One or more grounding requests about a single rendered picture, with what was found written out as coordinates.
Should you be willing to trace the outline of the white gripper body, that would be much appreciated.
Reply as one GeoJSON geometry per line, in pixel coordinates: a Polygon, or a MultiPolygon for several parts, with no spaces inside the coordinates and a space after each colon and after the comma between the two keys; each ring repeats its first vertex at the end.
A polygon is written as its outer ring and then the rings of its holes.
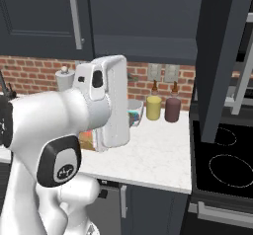
{"type": "Polygon", "coordinates": [[[129,142],[127,60],[122,55],[111,55],[97,58],[94,63],[102,66],[106,98],[111,107],[107,123],[93,130],[95,150],[104,152],[129,142]]]}

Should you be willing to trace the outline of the brown tray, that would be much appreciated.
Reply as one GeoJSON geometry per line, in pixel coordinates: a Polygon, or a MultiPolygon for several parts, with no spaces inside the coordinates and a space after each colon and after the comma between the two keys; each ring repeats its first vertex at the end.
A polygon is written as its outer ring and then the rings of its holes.
{"type": "Polygon", "coordinates": [[[88,130],[88,131],[80,132],[79,143],[82,149],[95,151],[95,147],[93,144],[93,131],[88,130]]]}

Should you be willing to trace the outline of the grey kettle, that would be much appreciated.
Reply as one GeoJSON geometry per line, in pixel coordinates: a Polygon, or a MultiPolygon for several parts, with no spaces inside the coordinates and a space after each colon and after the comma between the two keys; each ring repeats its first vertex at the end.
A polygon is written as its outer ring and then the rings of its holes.
{"type": "Polygon", "coordinates": [[[62,66],[55,72],[57,88],[59,91],[65,91],[72,87],[75,71],[68,69],[67,66],[62,66]]]}

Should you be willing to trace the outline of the dark blue base cabinet door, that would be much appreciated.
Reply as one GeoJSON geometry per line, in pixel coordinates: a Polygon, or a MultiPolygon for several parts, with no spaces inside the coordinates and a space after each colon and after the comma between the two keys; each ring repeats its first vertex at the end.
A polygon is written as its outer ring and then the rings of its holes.
{"type": "Polygon", "coordinates": [[[181,235],[187,204],[186,194],[132,186],[129,235],[181,235]]]}

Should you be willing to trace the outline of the dark blue open cabinet door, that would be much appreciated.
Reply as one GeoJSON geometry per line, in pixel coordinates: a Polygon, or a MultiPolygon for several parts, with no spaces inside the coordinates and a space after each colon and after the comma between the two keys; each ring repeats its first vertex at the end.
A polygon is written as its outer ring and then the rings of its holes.
{"type": "Polygon", "coordinates": [[[214,142],[251,1],[202,0],[196,87],[203,142],[214,142]]]}

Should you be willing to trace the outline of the white box colourful print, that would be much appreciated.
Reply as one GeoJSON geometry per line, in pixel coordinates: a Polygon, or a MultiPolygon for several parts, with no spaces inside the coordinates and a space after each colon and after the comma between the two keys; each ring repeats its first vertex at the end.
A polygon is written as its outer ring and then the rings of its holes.
{"type": "Polygon", "coordinates": [[[143,115],[143,101],[128,99],[129,126],[138,126],[143,115]]]}

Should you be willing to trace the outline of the yellow squeeze bottle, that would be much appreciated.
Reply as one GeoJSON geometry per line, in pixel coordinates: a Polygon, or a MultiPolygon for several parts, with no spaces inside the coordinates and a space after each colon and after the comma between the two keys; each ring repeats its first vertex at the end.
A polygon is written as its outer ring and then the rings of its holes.
{"type": "Polygon", "coordinates": [[[160,118],[161,98],[158,96],[157,81],[153,81],[151,95],[146,98],[146,117],[149,120],[160,118]]]}

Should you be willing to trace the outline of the dark red squeeze bottle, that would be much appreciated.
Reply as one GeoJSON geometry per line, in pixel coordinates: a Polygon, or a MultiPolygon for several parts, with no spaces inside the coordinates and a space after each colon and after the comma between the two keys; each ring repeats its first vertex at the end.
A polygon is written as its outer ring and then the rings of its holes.
{"type": "Polygon", "coordinates": [[[181,110],[181,100],[178,97],[178,85],[174,82],[169,98],[165,104],[165,120],[168,122],[176,122],[179,119],[181,110]]]}

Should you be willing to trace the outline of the grey dishwasher front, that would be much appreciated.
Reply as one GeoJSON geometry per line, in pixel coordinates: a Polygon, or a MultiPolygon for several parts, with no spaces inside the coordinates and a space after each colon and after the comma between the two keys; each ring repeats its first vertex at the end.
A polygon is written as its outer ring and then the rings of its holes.
{"type": "Polygon", "coordinates": [[[121,235],[119,189],[101,187],[96,200],[87,206],[87,213],[100,235],[121,235]]]}

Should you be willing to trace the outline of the black tap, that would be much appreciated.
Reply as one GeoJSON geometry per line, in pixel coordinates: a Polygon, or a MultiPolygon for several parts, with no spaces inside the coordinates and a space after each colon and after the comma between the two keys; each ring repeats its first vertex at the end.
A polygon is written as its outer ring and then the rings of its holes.
{"type": "Polygon", "coordinates": [[[4,81],[4,77],[2,75],[2,72],[0,71],[0,85],[2,87],[2,91],[4,96],[8,99],[8,100],[13,100],[17,98],[17,93],[12,89],[11,84],[9,84],[7,86],[7,84],[4,81]]]}

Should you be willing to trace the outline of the black hob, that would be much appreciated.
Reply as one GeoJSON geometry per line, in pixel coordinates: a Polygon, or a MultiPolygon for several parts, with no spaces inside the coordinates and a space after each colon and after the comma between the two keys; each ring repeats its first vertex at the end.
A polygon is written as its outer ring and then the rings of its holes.
{"type": "Polygon", "coordinates": [[[218,126],[214,143],[201,142],[200,124],[192,122],[196,188],[253,198],[253,126],[218,126]]]}

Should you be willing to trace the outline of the grey wall outlet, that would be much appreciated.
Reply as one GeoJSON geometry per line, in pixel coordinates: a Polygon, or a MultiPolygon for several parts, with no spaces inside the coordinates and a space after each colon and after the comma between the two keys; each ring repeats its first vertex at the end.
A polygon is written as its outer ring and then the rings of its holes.
{"type": "Polygon", "coordinates": [[[174,81],[178,81],[179,68],[179,65],[167,64],[165,66],[164,81],[166,83],[173,83],[174,81]]]}
{"type": "Polygon", "coordinates": [[[161,78],[161,64],[149,63],[147,69],[147,80],[148,81],[160,81],[161,78]]]}

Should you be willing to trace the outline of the dark blue open wall cabinet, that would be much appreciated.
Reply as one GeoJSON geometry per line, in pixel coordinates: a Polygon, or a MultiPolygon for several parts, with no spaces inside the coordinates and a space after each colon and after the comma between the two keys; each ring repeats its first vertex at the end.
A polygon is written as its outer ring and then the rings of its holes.
{"type": "Polygon", "coordinates": [[[202,0],[91,0],[95,53],[193,65],[202,0]]]}

